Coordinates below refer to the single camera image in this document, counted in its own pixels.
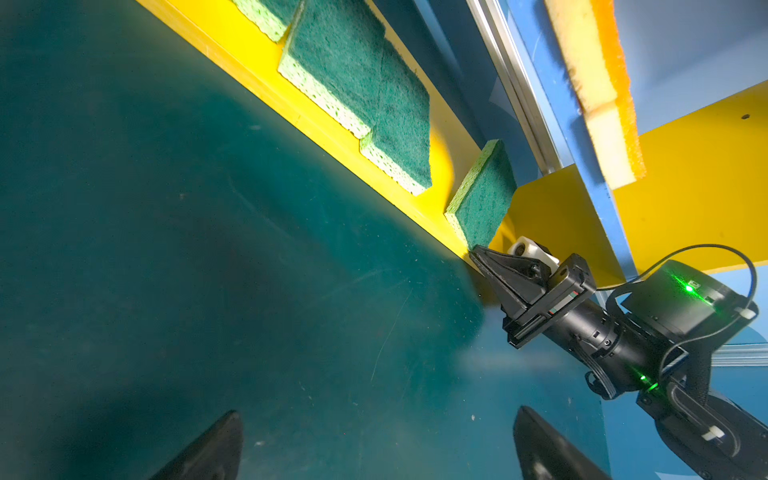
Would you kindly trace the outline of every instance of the blue wall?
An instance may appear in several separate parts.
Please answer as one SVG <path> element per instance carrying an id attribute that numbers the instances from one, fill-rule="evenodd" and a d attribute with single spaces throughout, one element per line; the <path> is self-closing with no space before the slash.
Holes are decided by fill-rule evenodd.
<path id="1" fill-rule="evenodd" d="M 757 283 L 755 303 L 768 309 L 768 266 L 757 269 L 763 282 Z M 713 275 L 738 293 L 750 288 L 748 270 Z M 730 343 L 765 343 L 768 315 L 758 316 Z M 718 367 L 712 372 L 712 388 L 745 408 L 761 422 L 768 423 L 768 367 Z M 614 480 L 677 480 L 666 475 L 694 475 L 659 439 L 654 421 L 635 405 L 636 395 L 626 394 L 603 402 L 605 436 Z"/>
<path id="2" fill-rule="evenodd" d="M 616 0 L 640 133 L 768 79 L 768 2 Z"/>

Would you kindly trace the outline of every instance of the blue panel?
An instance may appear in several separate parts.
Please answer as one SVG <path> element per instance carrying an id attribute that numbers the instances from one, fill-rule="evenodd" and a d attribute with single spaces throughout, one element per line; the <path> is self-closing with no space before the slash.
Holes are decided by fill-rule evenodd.
<path id="1" fill-rule="evenodd" d="M 636 393 L 625 393 L 603 402 L 614 480 L 658 480 L 656 472 L 693 475 L 690 467 L 661 441 L 654 420 L 637 406 L 636 399 Z"/>
<path id="2" fill-rule="evenodd" d="M 627 278 L 637 275 L 611 189 L 605 183 L 587 125 L 581 115 L 558 40 L 554 36 L 543 0 L 508 0 L 508 18 L 525 43 L 536 73 L 562 129 L 594 209 L 600 217 L 621 269 Z"/>

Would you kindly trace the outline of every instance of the metal frame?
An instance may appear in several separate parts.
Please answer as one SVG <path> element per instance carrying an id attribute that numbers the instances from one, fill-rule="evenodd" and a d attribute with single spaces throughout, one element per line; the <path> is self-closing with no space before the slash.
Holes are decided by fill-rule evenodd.
<path id="1" fill-rule="evenodd" d="M 538 76 L 525 67 L 522 55 L 528 53 L 515 43 L 498 1 L 467 0 L 467 5 L 539 169 L 546 175 L 563 168 L 553 139 L 559 126 L 550 125 L 545 119 L 542 108 L 548 106 L 548 100 L 536 98 L 532 82 L 538 81 Z"/>
<path id="2" fill-rule="evenodd" d="M 768 343 L 723 345 L 712 355 L 712 366 L 768 366 Z"/>

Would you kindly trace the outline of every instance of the yellow foam sponge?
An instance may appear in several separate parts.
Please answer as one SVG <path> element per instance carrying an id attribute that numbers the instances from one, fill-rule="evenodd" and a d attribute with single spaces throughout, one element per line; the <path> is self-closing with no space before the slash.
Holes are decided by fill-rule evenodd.
<path id="1" fill-rule="evenodd" d="M 545 0 L 598 163 L 612 190 L 645 176 L 613 0 Z"/>

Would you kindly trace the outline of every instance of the green scouring sponge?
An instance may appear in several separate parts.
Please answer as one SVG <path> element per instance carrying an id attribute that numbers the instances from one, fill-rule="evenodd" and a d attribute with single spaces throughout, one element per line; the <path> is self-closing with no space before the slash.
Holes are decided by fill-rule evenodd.
<path id="1" fill-rule="evenodd" d="M 271 41 L 280 41 L 301 0 L 233 0 Z"/>
<path id="2" fill-rule="evenodd" d="M 363 0 L 305 0 L 278 71 L 356 137 L 373 124 L 384 26 Z"/>
<path id="3" fill-rule="evenodd" d="M 491 243 L 515 189 L 504 144 L 501 140 L 489 141 L 445 211 L 451 227 L 468 248 Z"/>
<path id="4" fill-rule="evenodd" d="M 373 130 L 360 153 L 401 187 L 419 195 L 432 186 L 429 171 L 429 93 L 388 41 Z"/>

